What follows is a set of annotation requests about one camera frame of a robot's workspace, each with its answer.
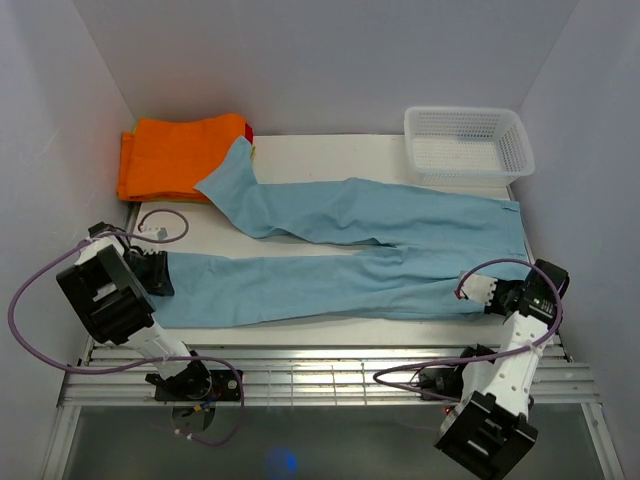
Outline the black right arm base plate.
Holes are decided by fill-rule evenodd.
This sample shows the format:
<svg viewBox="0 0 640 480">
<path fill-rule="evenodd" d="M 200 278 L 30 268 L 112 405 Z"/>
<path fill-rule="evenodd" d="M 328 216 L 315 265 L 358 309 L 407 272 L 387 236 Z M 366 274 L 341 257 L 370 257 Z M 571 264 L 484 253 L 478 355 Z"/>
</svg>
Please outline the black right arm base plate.
<svg viewBox="0 0 640 480">
<path fill-rule="evenodd" d="M 418 373 L 417 387 L 424 400 L 459 402 L 472 392 L 471 381 L 463 379 L 465 365 L 425 368 Z"/>
</svg>

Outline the light blue trousers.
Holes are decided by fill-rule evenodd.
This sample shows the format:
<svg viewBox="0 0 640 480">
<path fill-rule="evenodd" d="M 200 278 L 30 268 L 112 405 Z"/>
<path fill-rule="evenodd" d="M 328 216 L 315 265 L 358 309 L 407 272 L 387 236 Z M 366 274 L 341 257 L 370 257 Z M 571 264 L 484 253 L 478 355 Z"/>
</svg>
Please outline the light blue trousers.
<svg viewBox="0 0 640 480">
<path fill-rule="evenodd" d="M 475 314 L 459 275 L 484 265 L 502 280 L 526 276 L 516 202 L 349 178 L 257 180 L 251 145 L 236 140 L 198 189 L 243 235 L 339 248 L 336 255 L 224 256 L 172 252 L 174 288 L 157 298 L 166 328 L 230 328 L 312 316 L 392 320 Z"/>
</svg>

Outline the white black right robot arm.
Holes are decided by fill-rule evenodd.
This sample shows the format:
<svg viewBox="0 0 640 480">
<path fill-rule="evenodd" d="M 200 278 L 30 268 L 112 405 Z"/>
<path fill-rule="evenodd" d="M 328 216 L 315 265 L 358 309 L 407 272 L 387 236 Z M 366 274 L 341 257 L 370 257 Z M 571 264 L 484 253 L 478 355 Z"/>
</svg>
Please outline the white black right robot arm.
<svg viewBox="0 0 640 480">
<path fill-rule="evenodd" d="M 455 294 L 502 315 L 498 351 L 476 345 L 463 356 L 451 382 L 460 402 L 449 410 L 435 447 L 479 479 L 502 479 L 532 449 L 538 431 L 529 424 L 531 385 L 562 315 L 558 304 L 569 274 L 537 260 L 526 278 L 499 280 L 476 273 L 460 275 Z"/>
</svg>

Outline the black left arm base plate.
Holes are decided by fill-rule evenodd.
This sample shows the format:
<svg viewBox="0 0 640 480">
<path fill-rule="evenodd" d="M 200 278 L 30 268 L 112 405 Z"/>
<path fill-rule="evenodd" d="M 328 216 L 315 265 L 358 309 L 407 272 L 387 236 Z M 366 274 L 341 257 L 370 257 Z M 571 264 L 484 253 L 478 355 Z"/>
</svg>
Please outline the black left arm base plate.
<svg viewBox="0 0 640 480">
<path fill-rule="evenodd" d="M 239 383 L 229 370 L 211 369 L 212 395 L 215 401 L 234 402 L 240 400 Z M 184 396 L 175 396 L 161 388 L 155 387 L 153 399 L 160 402 L 195 402 Z"/>
</svg>

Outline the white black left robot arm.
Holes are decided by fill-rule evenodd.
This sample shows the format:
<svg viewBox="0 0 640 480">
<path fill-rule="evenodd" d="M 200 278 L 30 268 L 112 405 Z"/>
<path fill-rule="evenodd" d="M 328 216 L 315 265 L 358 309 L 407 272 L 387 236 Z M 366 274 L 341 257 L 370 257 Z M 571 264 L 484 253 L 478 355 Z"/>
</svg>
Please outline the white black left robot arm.
<svg viewBox="0 0 640 480">
<path fill-rule="evenodd" d="M 196 353 L 154 319 L 154 296 L 175 294 L 165 251 L 146 252 L 99 222 L 88 230 L 88 245 L 56 280 L 90 336 L 137 351 L 157 372 L 146 381 L 179 400 L 211 396 L 212 376 Z"/>
</svg>

